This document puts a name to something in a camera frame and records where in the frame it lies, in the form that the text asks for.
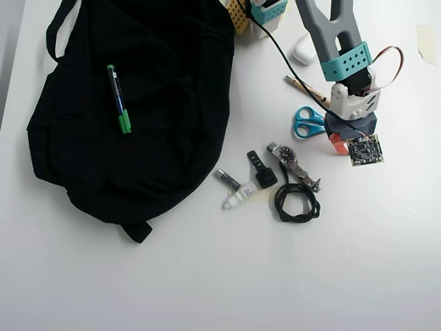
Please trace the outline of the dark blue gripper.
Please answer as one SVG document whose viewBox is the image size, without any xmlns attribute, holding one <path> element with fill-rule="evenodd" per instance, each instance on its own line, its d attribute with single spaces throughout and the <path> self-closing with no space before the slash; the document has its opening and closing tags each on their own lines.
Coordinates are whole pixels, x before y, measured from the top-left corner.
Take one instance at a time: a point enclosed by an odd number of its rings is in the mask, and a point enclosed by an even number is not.
<svg viewBox="0 0 441 331">
<path fill-rule="evenodd" d="M 343 156 L 349 154 L 346 142 L 343 139 L 361 137 L 361 134 L 357 133 L 353 128 L 365 135 L 371 135 L 375 132 L 376 123 L 377 117 L 374 113 L 369 114 L 367 117 L 351 121 L 338 120 L 329 113 L 325 115 L 325 130 L 329 136 L 329 140 L 335 151 Z"/>
</svg>

